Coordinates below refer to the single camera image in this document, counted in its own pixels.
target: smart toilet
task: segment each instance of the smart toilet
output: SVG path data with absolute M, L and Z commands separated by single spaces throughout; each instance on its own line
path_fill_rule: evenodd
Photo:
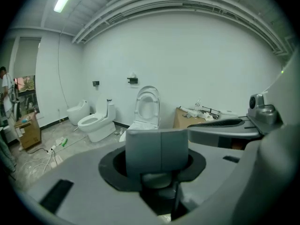
M 116 110 L 113 102 L 100 96 L 96 104 L 96 113 L 81 119 L 78 127 L 88 134 L 92 142 L 98 142 L 116 130 L 113 123 L 115 118 Z
M 67 116 L 73 125 L 78 124 L 78 122 L 90 114 L 90 106 L 86 100 L 81 100 L 77 106 L 70 107 L 67 109 Z
M 155 87 L 143 87 L 137 94 L 135 102 L 135 121 L 128 129 L 148 130 L 158 129 L 160 117 L 160 96 Z M 120 137 L 120 142 L 125 141 L 126 132 Z

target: green object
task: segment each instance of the green object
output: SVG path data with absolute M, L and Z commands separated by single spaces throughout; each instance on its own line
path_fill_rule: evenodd
M 68 141 L 68 139 L 65 138 L 65 139 L 62 141 L 61 145 L 64 147 L 64 146 L 66 145 L 67 141 Z

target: man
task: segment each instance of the man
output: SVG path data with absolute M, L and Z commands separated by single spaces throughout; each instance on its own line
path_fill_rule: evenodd
M 12 131 L 14 136 L 16 137 L 16 139 L 20 142 L 19 151 L 22 151 L 23 146 L 22 146 L 20 138 L 19 138 L 19 136 L 18 136 L 18 134 L 15 130 L 16 120 L 15 120 L 15 116 L 14 116 L 14 113 L 13 113 L 14 106 L 13 106 L 13 103 L 11 101 L 11 95 L 13 93 L 15 83 L 14 83 L 14 80 L 9 75 L 9 73 L 6 71 L 5 67 L 0 67 L 0 78 L 3 80 L 2 81 L 3 94 L 1 96 L 1 101 L 3 101 L 3 104 L 4 104 L 4 110 L 5 110 L 5 113 L 6 113 L 8 125 L 10 127 L 10 130 Z

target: wall-mounted holder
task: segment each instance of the wall-mounted holder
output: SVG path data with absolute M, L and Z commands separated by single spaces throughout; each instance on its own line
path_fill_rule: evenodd
M 137 77 L 128 77 L 127 79 L 129 79 L 128 83 L 137 84 Z
M 93 86 L 94 87 L 99 86 L 99 84 L 100 84 L 99 81 L 93 81 Z

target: white toilet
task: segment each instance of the white toilet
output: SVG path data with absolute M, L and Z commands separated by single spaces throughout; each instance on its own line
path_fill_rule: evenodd
M 128 129 L 148 130 L 158 129 L 160 117 L 160 96 L 155 87 L 143 87 L 137 94 L 135 102 L 135 121 Z M 126 132 L 120 137 L 120 142 L 125 141 Z
M 90 106 L 86 100 L 81 100 L 77 106 L 67 109 L 67 116 L 69 117 L 71 123 L 76 126 L 81 119 L 89 114 Z
M 113 102 L 100 96 L 96 104 L 96 113 L 81 119 L 78 127 L 88 134 L 92 142 L 98 142 L 116 130 L 113 123 L 115 118 L 116 110 Z

